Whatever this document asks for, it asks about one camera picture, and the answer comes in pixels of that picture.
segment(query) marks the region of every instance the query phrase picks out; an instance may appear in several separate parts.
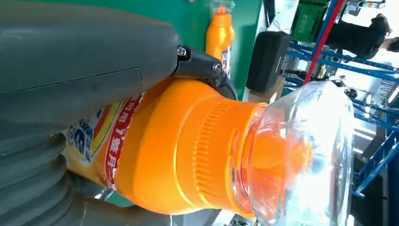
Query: gray plastic housing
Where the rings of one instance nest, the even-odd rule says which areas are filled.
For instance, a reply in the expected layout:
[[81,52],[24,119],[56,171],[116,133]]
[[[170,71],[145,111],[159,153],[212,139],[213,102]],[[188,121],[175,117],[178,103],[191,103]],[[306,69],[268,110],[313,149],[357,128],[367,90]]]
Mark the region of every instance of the gray plastic housing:
[[169,226],[170,216],[83,197],[66,172],[63,134],[0,141],[1,226]]
[[0,141],[54,134],[174,72],[168,23],[121,10],[0,3]]

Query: orange plastic bottle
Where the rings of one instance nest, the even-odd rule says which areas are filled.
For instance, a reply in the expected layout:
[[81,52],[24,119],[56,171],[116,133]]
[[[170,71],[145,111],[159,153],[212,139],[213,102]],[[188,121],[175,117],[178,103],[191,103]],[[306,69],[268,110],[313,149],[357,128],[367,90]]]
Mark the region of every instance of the orange plastic bottle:
[[72,125],[64,155],[69,170],[153,212],[227,209],[269,221],[313,160],[289,115],[167,79]]
[[211,22],[207,30],[206,52],[222,62],[227,76],[230,78],[231,46],[235,39],[235,31],[231,21],[232,0],[213,0],[210,3]]

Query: clear plastic cover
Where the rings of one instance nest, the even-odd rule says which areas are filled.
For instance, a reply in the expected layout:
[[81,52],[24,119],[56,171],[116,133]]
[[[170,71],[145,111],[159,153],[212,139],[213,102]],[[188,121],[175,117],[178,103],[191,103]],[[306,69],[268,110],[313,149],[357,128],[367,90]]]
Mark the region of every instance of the clear plastic cover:
[[233,0],[211,0],[209,3],[211,14],[231,13],[235,6]]
[[266,109],[247,172],[261,224],[345,225],[352,124],[352,102],[329,81],[311,82]]

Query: bottle label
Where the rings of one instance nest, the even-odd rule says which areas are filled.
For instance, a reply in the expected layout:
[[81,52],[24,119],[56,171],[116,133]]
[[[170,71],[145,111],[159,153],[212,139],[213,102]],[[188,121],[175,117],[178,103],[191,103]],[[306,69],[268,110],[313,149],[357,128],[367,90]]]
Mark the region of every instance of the bottle label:
[[231,47],[228,50],[222,52],[222,67],[227,77],[230,78],[231,68]]
[[137,98],[129,98],[123,105],[116,122],[111,130],[111,136],[105,154],[105,175],[107,185],[115,189],[115,174],[118,168],[121,148],[125,141],[125,135],[129,129],[130,121],[140,104],[142,95]]
[[[67,147],[64,155],[68,167],[90,179],[115,189],[115,173],[121,155],[121,149],[129,129],[131,119],[138,108],[143,95],[108,105],[95,114],[80,119],[66,132]],[[101,181],[92,172],[97,154],[105,152],[104,174]]]

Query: green crate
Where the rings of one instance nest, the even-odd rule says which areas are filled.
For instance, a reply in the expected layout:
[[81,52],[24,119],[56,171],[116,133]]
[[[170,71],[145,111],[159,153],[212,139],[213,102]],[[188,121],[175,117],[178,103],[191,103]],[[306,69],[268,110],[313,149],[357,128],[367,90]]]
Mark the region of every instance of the green crate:
[[299,2],[317,3],[317,4],[327,4],[330,0],[300,0]]
[[300,2],[292,25],[292,39],[307,43],[314,42],[323,22],[326,5]]

